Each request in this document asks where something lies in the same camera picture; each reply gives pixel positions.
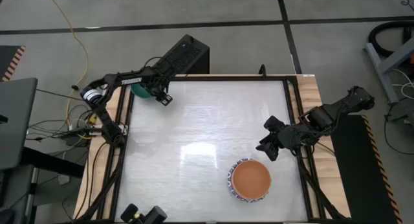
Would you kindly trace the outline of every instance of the black stand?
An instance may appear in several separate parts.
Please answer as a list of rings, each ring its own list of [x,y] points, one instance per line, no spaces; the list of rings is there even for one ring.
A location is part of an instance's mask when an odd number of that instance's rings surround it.
[[[39,169],[57,172],[62,175],[69,175],[76,178],[82,178],[83,175],[83,166],[27,147],[23,147],[20,164],[31,164]]]

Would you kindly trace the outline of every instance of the black metal frame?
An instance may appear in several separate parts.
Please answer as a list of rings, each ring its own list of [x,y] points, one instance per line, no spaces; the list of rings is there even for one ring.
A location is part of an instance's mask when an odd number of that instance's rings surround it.
[[[298,87],[298,80],[297,80],[296,76],[294,76],[294,75],[293,76],[190,76],[190,77],[189,76],[183,76],[183,77],[176,77],[176,78],[172,79],[172,81],[175,81],[175,82],[179,82],[179,81],[282,81],[283,82],[283,87],[284,87],[284,90],[285,90],[285,98],[286,98],[286,101],[287,101],[289,119],[290,119],[291,124],[293,124],[295,116],[294,116],[294,112],[293,112],[292,100],[290,99],[290,93],[289,93],[289,91],[290,91],[289,90],[289,82],[290,82],[293,86],[293,92],[295,94],[299,114],[303,113],[303,107],[302,107],[300,93],[299,93],[299,87]],[[116,110],[116,117],[115,117],[115,121],[117,121],[117,122],[120,121],[120,115],[121,115],[121,112],[122,112],[122,106],[123,106],[124,98],[125,98],[125,91],[126,91],[126,89],[121,90],[120,99],[118,101],[118,109]],[[131,119],[133,100],[134,100],[134,94],[131,93],[129,95],[129,101],[128,101],[128,106],[127,106],[127,115],[126,115],[126,118],[125,118],[125,125],[126,126],[129,125],[129,121]],[[309,159],[309,168],[310,168],[310,171],[311,171],[312,178],[315,179],[316,183],[318,184],[318,178],[317,178],[317,175],[316,175],[316,167],[315,167],[315,164],[314,164],[311,149],[307,148],[306,151],[307,151],[307,158]],[[108,180],[108,178],[110,176],[110,169],[112,167],[113,157],[114,157],[114,153],[110,152],[110,154],[108,156],[108,160],[107,160],[107,165],[106,165],[106,170],[105,170],[105,177],[103,179],[104,182],[106,180]],[[124,154],[124,152],[121,152],[119,154],[118,160],[121,160],[122,163],[123,163],[124,159],[125,159],[125,154]],[[297,160],[298,160],[298,165],[299,165],[300,160],[303,160],[301,152],[298,153]],[[104,205],[105,205],[105,201],[104,201],[101,204],[100,208],[98,209],[97,220],[94,220],[94,222],[105,223],[105,221],[113,221],[115,219],[121,176],[117,179],[117,181],[113,185],[114,190],[113,190],[113,196],[112,196],[112,201],[111,201],[109,218],[108,219],[101,219],[102,215],[103,215]],[[311,198],[310,198],[310,195],[309,195],[307,182],[306,182],[305,178],[302,175],[300,175],[300,180],[301,180],[301,187],[302,187],[303,198],[304,198],[304,203],[305,203],[305,209],[306,209],[306,212],[307,212],[307,219],[311,220],[311,219],[314,218],[314,216],[313,216],[313,213],[312,213]],[[322,203],[320,202],[320,200],[318,198],[316,198],[316,201],[317,201],[317,204],[318,204],[318,211],[319,211],[320,217],[325,218],[325,211],[324,211]]]

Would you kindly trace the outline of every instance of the bowl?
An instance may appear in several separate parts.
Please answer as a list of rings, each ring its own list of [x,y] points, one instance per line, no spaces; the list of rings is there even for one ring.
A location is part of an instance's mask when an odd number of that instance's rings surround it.
[[[241,201],[252,203],[265,198],[272,178],[261,162],[241,159],[232,166],[227,175],[230,192]]]

